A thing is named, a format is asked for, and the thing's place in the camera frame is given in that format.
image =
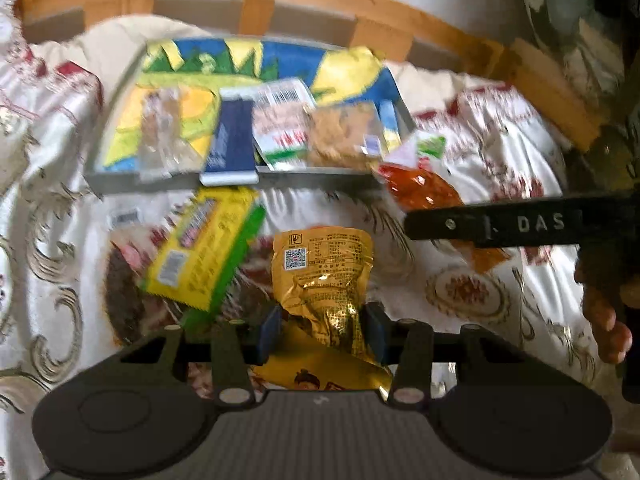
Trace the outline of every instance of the transparent plastic wrapper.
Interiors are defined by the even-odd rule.
[[[377,175],[405,213],[463,205],[455,188],[432,171],[385,163],[378,167]],[[478,249],[471,242],[461,240],[452,240],[450,243],[479,274],[510,259],[501,249]]]
[[[273,239],[273,295],[311,337],[369,360],[360,309],[373,266],[371,237],[343,227],[317,227]]]
[[[171,178],[173,173],[200,171],[203,158],[181,137],[180,89],[150,92],[142,104],[138,145],[140,182]]]
[[[263,85],[223,88],[223,99],[255,102],[253,129],[258,153],[272,170],[306,166],[308,111],[316,108],[309,88],[298,78]]]
[[[366,171],[388,152],[385,129],[372,102],[318,108],[309,119],[310,166]]]

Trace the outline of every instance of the yellow snack wrapper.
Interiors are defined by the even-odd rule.
[[[392,380],[385,368],[327,348],[291,321],[283,326],[267,363],[252,367],[252,372],[263,381],[291,390],[381,389],[383,397]]]
[[[149,268],[145,290],[209,310],[212,292],[256,197],[247,188],[198,192]]]
[[[364,231],[318,227],[273,239],[273,293],[309,335],[363,359],[367,349],[360,308],[373,266],[373,243]]]

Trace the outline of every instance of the barcode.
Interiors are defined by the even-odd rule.
[[[258,97],[255,100],[255,104],[257,107],[264,108],[269,106],[269,96],[265,93],[258,94]]]
[[[283,103],[297,103],[300,101],[298,93],[295,90],[282,90],[281,92],[274,92],[273,102],[277,105]]]
[[[158,274],[158,282],[171,288],[178,288],[178,278],[189,255],[182,251],[170,251]]]
[[[306,247],[284,251],[284,270],[305,269]]]
[[[109,218],[111,230],[118,229],[125,225],[140,224],[142,223],[140,216],[140,209],[138,208],[124,213],[116,213]]]

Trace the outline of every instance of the qr code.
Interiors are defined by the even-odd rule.
[[[170,251],[158,274],[158,282],[171,288],[178,288],[178,278],[188,258],[188,253]]]
[[[306,247],[284,251],[284,270],[305,269]]]

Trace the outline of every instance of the wooden bed frame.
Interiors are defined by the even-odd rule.
[[[155,0],[20,0],[26,25],[82,9],[84,28],[114,16],[152,14]],[[589,110],[562,78],[559,67],[535,48],[517,41],[506,47],[467,34],[426,12],[395,0],[243,0],[238,33],[263,36],[270,31],[276,2],[353,16],[348,44],[365,45],[389,60],[406,60],[414,41],[432,44],[460,59],[460,72],[499,79],[518,90],[586,152],[604,118]]]

